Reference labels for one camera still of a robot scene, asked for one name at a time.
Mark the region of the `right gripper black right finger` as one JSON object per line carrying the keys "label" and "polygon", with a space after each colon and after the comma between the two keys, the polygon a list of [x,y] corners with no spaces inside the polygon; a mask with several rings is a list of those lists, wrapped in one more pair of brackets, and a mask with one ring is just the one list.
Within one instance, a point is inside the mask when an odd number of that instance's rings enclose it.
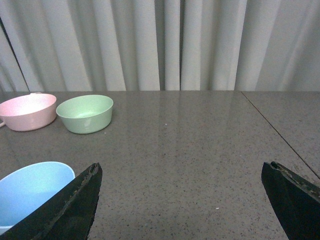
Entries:
{"label": "right gripper black right finger", "polygon": [[261,181],[290,240],[320,238],[320,188],[278,162],[264,162]]}

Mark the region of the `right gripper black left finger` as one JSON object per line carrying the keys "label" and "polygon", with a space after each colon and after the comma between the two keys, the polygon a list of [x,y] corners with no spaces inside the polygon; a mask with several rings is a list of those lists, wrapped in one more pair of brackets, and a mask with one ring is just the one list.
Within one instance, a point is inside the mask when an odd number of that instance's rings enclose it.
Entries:
{"label": "right gripper black left finger", "polygon": [[86,240],[95,220],[103,170],[93,163],[38,209],[15,224],[2,240]]}

